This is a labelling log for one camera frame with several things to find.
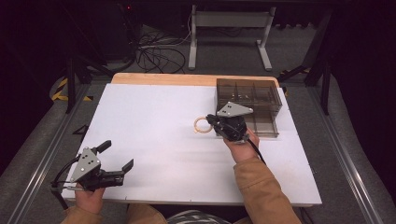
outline cable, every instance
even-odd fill
[[[254,148],[254,150],[257,152],[257,154],[259,154],[260,160],[262,160],[262,162],[264,162],[264,164],[266,165],[267,163],[265,163],[265,160],[264,160],[264,158],[262,157],[262,154],[260,153],[260,151],[259,151],[259,149],[256,147],[256,145],[254,145],[254,143],[253,143],[250,139],[248,139],[247,141],[251,144],[251,146]]]
[[[64,168],[62,168],[62,170],[56,175],[55,179],[52,182],[50,182],[51,183],[51,192],[52,192],[53,196],[55,196],[55,198],[59,201],[59,203],[61,204],[61,206],[64,210],[68,209],[69,206],[67,205],[66,201],[64,200],[64,197],[62,197],[62,195],[61,195],[62,191],[59,188],[59,184],[68,183],[68,181],[58,181],[58,180],[61,177],[61,175],[64,173],[64,171],[66,171],[73,163],[75,163],[76,161],[79,160],[80,156],[81,155],[78,155],[73,160],[68,162],[64,166]]]
[[[177,49],[164,47],[174,47],[181,45],[184,42],[189,42],[188,38],[191,36],[190,19],[191,15],[187,22],[189,33],[184,38],[177,38],[169,33],[159,30],[142,34],[137,40],[136,65],[145,73],[158,70],[159,73],[174,74],[181,71],[184,74],[185,72],[183,67],[186,64],[186,57],[184,54]],[[172,59],[170,59],[170,57],[166,57],[164,55],[165,53],[171,54]],[[181,58],[181,62],[175,60],[177,55],[178,58]]]
[[[309,214],[305,210],[305,208],[300,207],[300,213],[301,213],[301,218],[302,218],[304,224],[314,224],[314,220],[312,219],[311,216],[309,216]]]

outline metal stand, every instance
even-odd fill
[[[302,65],[292,69],[289,72],[285,72],[283,75],[277,78],[278,82],[283,82],[290,77],[294,77],[295,75],[303,72],[305,69],[311,67],[308,75],[306,76],[304,83],[306,86],[315,86],[318,83],[318,80],[323,75],[323,85],[322,85],[322,93],[321,93],[321,106],[323,112],[326,115],[329,115],[327,109],[328,97],[329,97],[329,88],[330,88],[330,66],[328,65],[328,55],[321,52],[321,56],[319,55],[319,51],[322,47],[322,40],[326,35],[326,30],[330,22],[330,18],[332,15],[332,9],[328,9],[323,15],[323,19],[321,20],[317,32],[315,33],[314,39],[309,46],[308,52],[305,54]]]
[[[261,40],[257,40],[257,47],[262,56],[262,63],[266,71],[272,70],[272,65],[265,49],[271,24],[275,16],[275,7],[271,7],[269,12],[218,12],[218,11],[197,11],[196,5],[191,11],[191,46],[189,69],[195,69],[197,54],[196,27],[265,27]]]
[[[91,66],[96,70],[102,72],[103,74],[113,77],[115,75],[114,72],[104,68],[102,65],[98,63],[94,63],[93,61],[82,57],[75,56],[69,59],[67,62],[67,89],[68,89],[68,101],[67,101],[67,109],[66,114],[68,114],[73,106],[76,104],[76,79],[75,75],[78,77],[79,81],[82,84],[90,84],[92,77],[90,71],[87,66]]]

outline human hand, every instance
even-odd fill
[[[99,214],[103,207],[103,194],[105,189],[96,189],[94,192],[89,190],[76,190],[76,206],[94,214]]]
[[[250,129],[247,129],[249,139],[256,147],[259,147],[260,138]],[[242,144],[236,144],[235,142],[230,142],[229,140],[223,138],[225,145],[231,150],[233,160],[238,163],[240,161],[245,161],[251,158],[257,158],[258,155],[254,150],[253,146],[246,142]]]

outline gray carpet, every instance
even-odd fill
[[[259,30],[244,30],[240,36],[232,38],[213,31],[201,32],[198,35],[196,69],[189,71],[185,65],[184,71],[190,74],[277,77],[282,70],[300,65],[315,30],[312,27],[286,28],[285,30],[274,28],[270,32],[267,43],[267,51],[273,66],[272,72],[264,71],[260,54],[255,47],[254,41],[260,33]],[[188,60],[188,43],[174,48],[180,50]],[[176,54],[171,54],[169,57],[179,60]],[[126,71],[140,72],[142,70],[133,64]],[[320,119],[319,111],[314,107],[309,89],[302,83],[302,78],[304,75],[293,77],[282,85],[288,87],[287,100],[290,112],[308,161],[315,171],[314,178],[323,201],[322,205],[306,210],[315,223],[365,223],[364,215],[348,184],[340,162],[335,156],[330,136]],[[107,82],[109,82],[108,77],[94,78],[87,94],[93,96],[93,101],[82,102],[71,120],[61,147],[50,165],[49,171],[42,178],[40,189],[34,195],[33,202],[26,207],[22,223],[60,223],[63,220],[62,207],[50,194],[50,181],[66,162],[76,156],[81,136],[72,134],[72,132],[91,122]],[[319,89],[319,85],[314,88],[315,91],[319,91]],[[65,101],[55,102],[0,177],[0,223],[7,223],[11,217],[18,200],[34,174],[35,168],[43,158],[52,137],[60,126],[66,107],[67,102]],[[396,208],[361,150],[334,79],[331,83],[329,110],[335,130],[343,145],[348,149],[379,215],[384,223],[396,223]],[[125,211],[126,204],[106,202],[103,209],[104,223],[124,223]],[[301,215],[298,208],[296,208],[296,213],[298,216]]]

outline floor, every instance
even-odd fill
[[[300,65],[315,31],[310,26],[283,30],[273,28],[266,47],[273,71],[266,72],[255,47],[260,30],[242,30],[237,37],[228,37],[216,30],[203,30],[198,34],[196,69],[190,71],[184,64],[179,73],[278,77],[281,71]],[[188,60],[189,46],[188,42],[184,42],[168,48],[179,50]],[[178,63],[183,62],[174,51],[164,50],[162,54]],[[164,72],[175,68],[177,65],[169,63]],[[125,70],[142,71],[144,69],[136,63]],[[396,223],[395,205],[362,152],[336,80],[332,78],[330,116],[326,117],[318,108],[320,84],[307,88],[303,83],[304,76],[293,77],[281,86],[288,89],[290,112],[323,201],[322,205],[306,208],[306,212],[315,223]],[[81,135],[73,132],[90,124],[104,87],[110,80],[109,77],[94,76],[91,85],[78,84],[79,94],[92,96],[93,100],[78,102],[69,115],[64,113],[66,101],[54,102],[0,177],[0,223],[60,223],[63,220],[63,209],[50,193],[50,181],[76,156]],[[346,157],[340,156],[342,154],[337,151],[340,148],[352,161],[352,167],[356,168],[369,202],[362,203],[360,195],[356,194],[354,182],[344,165]],[[373,206],[373,214],[367,212],[365,204]],[[295,211],[302,220],[306,218],[302,217],[299,208]],[[126,204],[105,202],[103,223],[124,223],[125,212]],[[222,213],[231,214],[232,210]]]

